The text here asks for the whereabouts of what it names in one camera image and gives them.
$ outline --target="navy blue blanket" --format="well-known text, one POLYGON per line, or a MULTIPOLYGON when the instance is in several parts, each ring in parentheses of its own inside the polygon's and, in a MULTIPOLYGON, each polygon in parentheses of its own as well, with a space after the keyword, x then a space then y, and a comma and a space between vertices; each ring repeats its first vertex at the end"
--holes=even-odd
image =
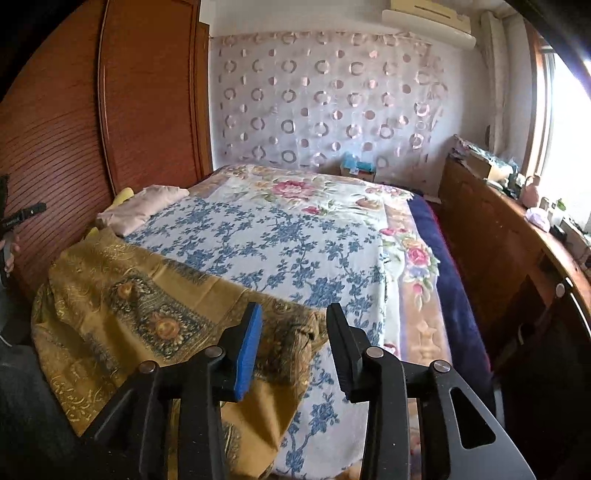
POLYGON ((437 292, 453 366, 490 407, 492 400, 490 363, 456 265, 447 249, 431 207, 419 195, 415 195, 408 205, 418 233, 441 262, 437 292))

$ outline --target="white wall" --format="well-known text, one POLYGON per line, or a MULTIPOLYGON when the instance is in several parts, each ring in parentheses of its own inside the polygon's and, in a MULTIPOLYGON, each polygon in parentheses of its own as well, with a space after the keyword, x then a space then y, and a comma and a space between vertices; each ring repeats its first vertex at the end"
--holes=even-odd
POLYGON ((525 24, 520 15, 503 20, 509 53, 509 90, 505 123, 507 147, 505 158, 514 157, 519 166, 525 156, 525 145, 531 120, 531 59, 525 24))
MULTIPOLYGON (((269 31, 343 30, 362 33, 395 33, 381 23, 389 0, 216 0, 212 36, 269 31)), ((449 97, 444 115, 431 137, 429 158, 437 169, 422 185, 437 193, 443 160, 453 134, 484 146, 490 95, 488 74, 477 50, 464 51, 433 43, 432 54, 440 56, 449 97)), ((221 166, 214 158, 214 168, 221 166)))
POLYGON ((210 25, 209 34, 212 35, 213 24, 216 18, 215 0, 201 0, 201 9, 199 10, 199 21, 210 25))

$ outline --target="dark pants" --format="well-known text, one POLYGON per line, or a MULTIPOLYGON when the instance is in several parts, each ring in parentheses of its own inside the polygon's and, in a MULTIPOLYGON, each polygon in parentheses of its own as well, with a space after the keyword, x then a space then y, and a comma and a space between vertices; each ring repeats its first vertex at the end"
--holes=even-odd
POLYGON ((55 478, 75 445, 35 350, 0 342, 0 477, 55 478))

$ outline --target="person's hand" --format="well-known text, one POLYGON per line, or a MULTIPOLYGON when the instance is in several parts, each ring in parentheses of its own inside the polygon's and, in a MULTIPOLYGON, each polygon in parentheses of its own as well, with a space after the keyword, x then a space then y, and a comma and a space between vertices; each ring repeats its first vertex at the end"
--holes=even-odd
MULTIPOLYGON (((6 273, 12 272, 12 270, 14 269, 14 255, 18 255, 18 253, 21 251, 21 247, 19 247, 18 241, 18 235, 15 235, 14 240, 10 246, 10 256, 4 259, 4 270, 6 271, 6 273)), ((4 248, 4 243, 4 240, 0 240, 0 249, 4 248)))

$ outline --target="air conditioner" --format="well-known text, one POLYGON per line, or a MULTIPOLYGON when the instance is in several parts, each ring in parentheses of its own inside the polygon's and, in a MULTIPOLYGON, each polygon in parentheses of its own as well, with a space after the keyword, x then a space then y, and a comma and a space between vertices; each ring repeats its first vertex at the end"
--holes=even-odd
POLYGON ((391 0, 391 9, 382 12, 382 22, 403 28, 421 37, 439 40, 465 50, 476 45, 470 33, 470 18, 429 0, 391 0))

